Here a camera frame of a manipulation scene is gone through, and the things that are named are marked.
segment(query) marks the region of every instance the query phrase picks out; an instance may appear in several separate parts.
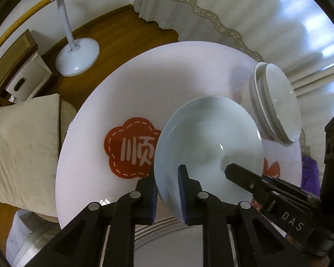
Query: table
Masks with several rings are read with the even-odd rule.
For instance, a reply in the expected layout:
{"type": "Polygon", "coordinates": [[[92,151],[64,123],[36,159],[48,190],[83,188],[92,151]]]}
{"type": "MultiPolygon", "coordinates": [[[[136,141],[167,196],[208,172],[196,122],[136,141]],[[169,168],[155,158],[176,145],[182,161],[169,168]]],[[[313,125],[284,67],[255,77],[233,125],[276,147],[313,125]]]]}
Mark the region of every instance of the table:
{"type": "MultiPolygon", "coordinates": [[[[117,201],[136,186],[138,177],[125,179],[109,167],[115,161],[104,150],[108,132],[114,128],[112,133],[122,131],[123,124],[132,117],[145,118],[155,129],[162,130],[180,106],[201,96],[220,95],[240,103],[241,91],[256,64],[246,54],[220,44],[178,42],[151,49],[110,74],[77,113],[61,149],[56,176],[61,227],[90,202],[117,201]]],[[[299,186],[299,143],[283,147],[265,141],[264,147],[270,169],[275,169],[274,162],[278,161],[281,178],[299,186]]],[[[159,202],[157,217],[167,213],[159,202]]]]}

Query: white wall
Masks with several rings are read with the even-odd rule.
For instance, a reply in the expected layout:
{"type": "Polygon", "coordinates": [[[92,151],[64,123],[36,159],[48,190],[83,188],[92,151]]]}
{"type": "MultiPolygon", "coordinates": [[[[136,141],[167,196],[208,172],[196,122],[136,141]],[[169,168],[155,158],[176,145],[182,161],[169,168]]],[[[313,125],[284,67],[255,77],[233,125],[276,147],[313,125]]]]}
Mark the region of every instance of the white wall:
{"type": "MultiPolygon", "coordinates": [[[[17,18],[39,1],[22,0],[1,25],[0,36],[17,18]]],[[[72,30],[79,28],[104,13],[127,4],[132,4],[132,2],[133,0],[65,0],[72,30]]],[[[31,30],[38,44],[38,53],[41,55],[61,40],[64,37],[64,32],[59,20],[56,2],[40,10],[17,29],[1,47],[0,57],[26,29],[31,30]]]]}

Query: lace trim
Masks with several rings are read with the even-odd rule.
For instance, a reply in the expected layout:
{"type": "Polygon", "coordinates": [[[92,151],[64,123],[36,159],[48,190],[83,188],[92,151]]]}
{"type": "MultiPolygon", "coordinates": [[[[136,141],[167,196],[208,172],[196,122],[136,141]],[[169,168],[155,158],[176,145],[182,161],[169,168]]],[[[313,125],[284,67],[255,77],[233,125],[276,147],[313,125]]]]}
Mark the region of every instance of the lace trim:
{"type": "Polygon", "coordinates": [[[241,52],[250,56],[251,58],[255,59],[257,62],[263,62],[264,61],[264,59],[262,58],[262,56],[258,52],[250,50],[245,45],[244,41],[242,40],[241,34],[238,31],[224,26],[220,22],[220,19],[219,19],[218,15],[216,15],[212,11],[209,11],[209,10],[206,10],[206,9],[203,9],[203,8],[199,7],[197,5],[197,0],[171,0],[171,1],[182,2],[182,3],[189,4],[190,6],[193,7],[193,13],[197,16],[209,19],[214,24],[214,28],[218,33],[233,38],[234,41],[235,41],[235,44],[236,44],[236,48],[238,50],[240,50],[241,52]]]}

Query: pillow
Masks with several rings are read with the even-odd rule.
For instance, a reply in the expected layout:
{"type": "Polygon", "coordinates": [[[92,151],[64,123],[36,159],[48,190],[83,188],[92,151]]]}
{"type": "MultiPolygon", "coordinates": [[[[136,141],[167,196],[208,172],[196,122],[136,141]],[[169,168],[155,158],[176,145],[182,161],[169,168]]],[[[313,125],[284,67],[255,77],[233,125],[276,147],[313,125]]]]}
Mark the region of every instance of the pillow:
{"type": "Polygon", "coordinates": [[[57,217],[59,95],[0,107],[0,202],[57,217]]]}

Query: curtain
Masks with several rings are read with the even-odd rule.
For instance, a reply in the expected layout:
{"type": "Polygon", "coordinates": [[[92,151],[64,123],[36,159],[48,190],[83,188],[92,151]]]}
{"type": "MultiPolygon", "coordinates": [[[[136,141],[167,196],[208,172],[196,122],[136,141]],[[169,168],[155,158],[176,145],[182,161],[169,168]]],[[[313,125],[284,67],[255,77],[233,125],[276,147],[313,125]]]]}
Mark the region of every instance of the curtain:
{"type": "Polygon", "coordinates": [[[322,179],[324,126],[334,115],[334,25],[314,0],[134,0],[134,8],[176,30],[179,41],[216,42],[279,66],[298,97],[322,179]]]}

